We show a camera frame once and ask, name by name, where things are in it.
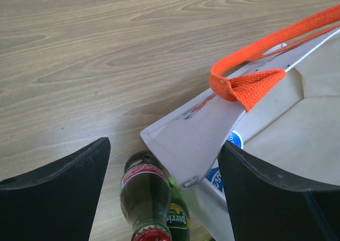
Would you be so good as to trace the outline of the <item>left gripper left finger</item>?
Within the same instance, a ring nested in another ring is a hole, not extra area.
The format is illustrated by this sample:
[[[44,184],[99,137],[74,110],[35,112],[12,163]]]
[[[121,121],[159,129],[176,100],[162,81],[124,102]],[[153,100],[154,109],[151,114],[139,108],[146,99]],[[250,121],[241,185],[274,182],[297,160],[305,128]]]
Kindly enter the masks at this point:
[[[78,151],[1,181],[1,240],[89,240],[111,144]]]

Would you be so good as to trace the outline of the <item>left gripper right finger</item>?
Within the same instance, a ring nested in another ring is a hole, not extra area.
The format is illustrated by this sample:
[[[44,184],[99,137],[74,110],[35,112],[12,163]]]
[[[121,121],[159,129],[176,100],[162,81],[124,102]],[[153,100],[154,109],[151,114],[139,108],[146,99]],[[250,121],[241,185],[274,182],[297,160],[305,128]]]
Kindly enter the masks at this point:
[[[235,240],[339,240],[339,186],[285,171],[229,141],[218,164]]]

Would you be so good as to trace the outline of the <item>blue label water bottle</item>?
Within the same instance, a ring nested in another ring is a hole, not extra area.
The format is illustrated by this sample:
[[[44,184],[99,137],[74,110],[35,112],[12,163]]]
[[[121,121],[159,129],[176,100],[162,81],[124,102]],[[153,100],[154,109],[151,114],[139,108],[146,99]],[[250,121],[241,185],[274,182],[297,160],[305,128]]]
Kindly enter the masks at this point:
[[[221,193],[224,193],[223,180],[219,167],[211,168],[206,174],[206,179],[210,181]]]

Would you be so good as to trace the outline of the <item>beige canvas tote bag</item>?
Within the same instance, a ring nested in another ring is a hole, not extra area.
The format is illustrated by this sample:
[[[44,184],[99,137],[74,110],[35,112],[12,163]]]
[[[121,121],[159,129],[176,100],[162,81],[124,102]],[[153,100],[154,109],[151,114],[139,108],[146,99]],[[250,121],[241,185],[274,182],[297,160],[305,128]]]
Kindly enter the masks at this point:
[[[247,153],[339,186],[338,5],[223,58],[209,86],[140,135],[215,240],[235,240],[225,193],[206,179],[233,130]]]

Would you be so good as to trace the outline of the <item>clear plastic water bottle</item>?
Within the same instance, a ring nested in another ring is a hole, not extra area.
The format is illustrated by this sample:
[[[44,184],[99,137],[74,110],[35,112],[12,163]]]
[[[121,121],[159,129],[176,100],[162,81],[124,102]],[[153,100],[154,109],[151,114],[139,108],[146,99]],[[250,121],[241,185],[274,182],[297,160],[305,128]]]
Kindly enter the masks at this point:
[[[232,144],[236,145],[237,147],[243,149],[244,143],[241,135],[233,130],[231,133],[227,136],[227,140],[231,142]]]

